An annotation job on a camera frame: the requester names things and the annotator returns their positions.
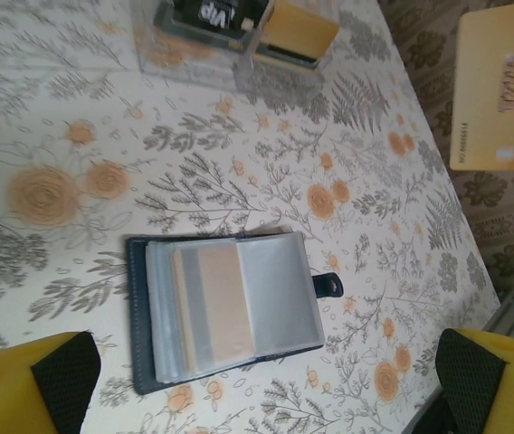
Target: leaf pattern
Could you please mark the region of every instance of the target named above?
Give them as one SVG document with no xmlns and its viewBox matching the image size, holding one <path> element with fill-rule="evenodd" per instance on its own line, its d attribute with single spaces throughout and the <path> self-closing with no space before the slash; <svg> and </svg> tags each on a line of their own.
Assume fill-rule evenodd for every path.
<svg viewBox="0 0 514 434">
<path fill-rule="evenodd" d="M 496 309 L 377 8 L 336 10 L 309 79 L 259 64 L 232 94 L 141 74 L 122 2 L 0 0 L 0 349 L 89 328 L 104 364 L 84 430 L 399 432 L 437 385 L 442 330 Z M 497 175 L 499 198 L 494 178 L 468 176 L 461 198 L 480 206 L 514 184 Z M 344 283 L 318 300 L 324 347 L 138 396 L 125 238 L 279 231 L 301 232 L 312 275 Z M 514 282 L 514 243 L 492 253 L 493 277 Z"/>
</svg>

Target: card holder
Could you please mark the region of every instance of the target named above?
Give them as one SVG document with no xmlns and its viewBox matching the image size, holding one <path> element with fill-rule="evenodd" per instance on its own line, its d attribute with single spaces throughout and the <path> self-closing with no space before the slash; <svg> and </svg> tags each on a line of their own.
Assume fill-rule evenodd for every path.
<svg viewBox="0 0 514 434">
<path fill-rule="evenodd" d="M 271 242 L 271 236 L 265 237 Z M 323 345 L 322 330 L 305 333 L 307 338 L 303 340 L 289 323 L 285 339 L 290 343 L 297 339 L 297 346 L 261 344 L 258 348 L 258 339 L 263 342 L 263 333 L 269 332 L 263 323 L 255 324 L 255 312 L 263 312 L 250 298 L 255 293 L 267 295 L 267 291 L 255 287 L 249 288 L 248 293 L 244 287 L 238 245 L 245 241 L 198 237 L 134 237 L 126 241 L 132 367 L 137 393 L 150 393 L 232 367 Z M 337 275 L 330 273 L 314 279 L 315 289 L 309 278 L 308 297 L 313 299 L 315 310 L 309 314 L 302 308 L 295 312 L 298 315 L 319 317 L 316 295 L 343 294 Z M 253 314 L 248 305 L 251 303 L 253 310 L 257 309 Z"/>
</svg>

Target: table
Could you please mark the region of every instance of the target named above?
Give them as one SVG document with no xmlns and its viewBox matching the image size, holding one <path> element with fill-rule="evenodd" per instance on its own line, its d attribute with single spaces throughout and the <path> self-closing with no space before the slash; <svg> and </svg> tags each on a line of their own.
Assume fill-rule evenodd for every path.
<svg viewBox="0 0 514 434">
<path fill-rule="evenodd" d="M 290 107 L 141 76 L 123 2 L 0 0 L 0 348 L 90 330 L 84 432 L 400 432 L 498 307 L 377 3 L 342 9 Z M 137 396 L 123 237 L 278 226 L 344 282 L 325 347 Z"/>
</svg>

